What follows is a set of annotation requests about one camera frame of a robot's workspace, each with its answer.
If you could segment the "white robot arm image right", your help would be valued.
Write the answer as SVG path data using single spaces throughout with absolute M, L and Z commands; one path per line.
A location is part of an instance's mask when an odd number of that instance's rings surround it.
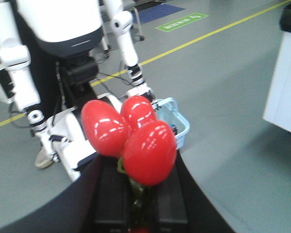
M 110 19 L 110 28 L 117 40 L 118 47 L 126 66 L 126 72 L 131 79 L 132 89 L 127 91 L 127 96 L 143 96 L 150 102 L 156 100 L 153 90 L 143 78 L 142 66 L 138 62 L 138 56 L 131 37 L 133 23 L 132 13 L 126 11 L 121 0 L 104 0 L 107 15 Z

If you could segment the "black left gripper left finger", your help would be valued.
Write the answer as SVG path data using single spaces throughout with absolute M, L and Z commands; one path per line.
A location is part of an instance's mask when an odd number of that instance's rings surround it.
M 130 191 L 117 159 L 97 156 L 54 199 L 0 233 L 127 233 Z

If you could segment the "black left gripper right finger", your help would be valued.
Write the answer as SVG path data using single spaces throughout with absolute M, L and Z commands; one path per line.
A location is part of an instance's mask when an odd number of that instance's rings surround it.
M 153 233 L 233 233 L 194 181 L 178 151 L 169 177 L 154 187 Z

